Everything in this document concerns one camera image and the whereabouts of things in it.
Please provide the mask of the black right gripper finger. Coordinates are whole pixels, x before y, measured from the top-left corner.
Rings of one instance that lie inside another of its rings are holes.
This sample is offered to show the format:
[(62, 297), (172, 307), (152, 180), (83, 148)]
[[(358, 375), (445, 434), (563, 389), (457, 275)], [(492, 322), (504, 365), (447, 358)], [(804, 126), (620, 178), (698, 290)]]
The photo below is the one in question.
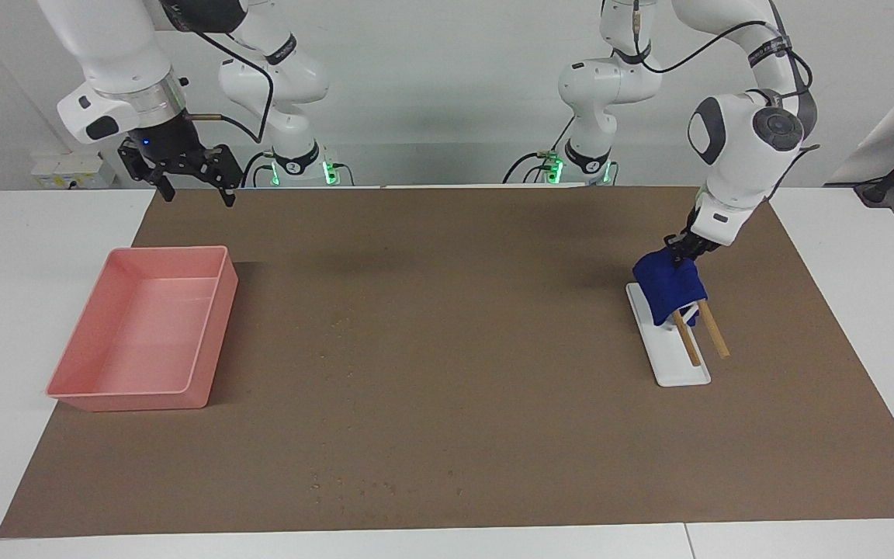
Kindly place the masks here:
[(157, 162), (148, 173), (148, 183), (155, 187), (165, 202), (170, 203), (175, 198), (176, 190), (166, 177), (168, 170), (166, 161)]
[(223, 204), (232, 207), (237, 200), (234, 191), (241, 186), (244, 171), (230, 146), (219, 144), (210, 149), (210, 177), (214, 188), (219, 191)]

